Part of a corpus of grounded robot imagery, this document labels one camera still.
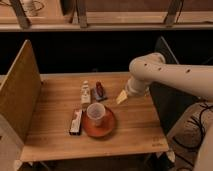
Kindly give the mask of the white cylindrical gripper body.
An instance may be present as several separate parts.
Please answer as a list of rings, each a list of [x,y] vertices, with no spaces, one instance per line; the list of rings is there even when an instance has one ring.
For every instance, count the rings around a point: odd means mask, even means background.
[[[149,85],[150,83],[147,81],[137,80],[131,77],[125,85],[125,91],[130,97],[144,96]]]

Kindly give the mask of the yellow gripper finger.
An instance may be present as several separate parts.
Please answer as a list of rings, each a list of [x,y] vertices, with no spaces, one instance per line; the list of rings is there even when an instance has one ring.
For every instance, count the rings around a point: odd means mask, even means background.
[[[121,104],[128,98],[127,92],[125,90],[122,90],[120,94],[116,98],[116,103]]]

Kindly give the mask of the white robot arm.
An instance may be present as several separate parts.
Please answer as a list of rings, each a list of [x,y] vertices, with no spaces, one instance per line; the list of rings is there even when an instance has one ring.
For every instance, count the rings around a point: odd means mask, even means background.
[[[149,90],[157,108],[161,126],[168,138],[186,121],[186,112],[192,103],[183,106],[185,97],[207,100],[213,103],[213,66],[167,64],[161,53],[150,53],[133,59],[129,64],[131,77],[116,98],[120,104],[128,98],[144,96]],[[160,84],[181,92],[169,102],[166,93],[150,86]]]

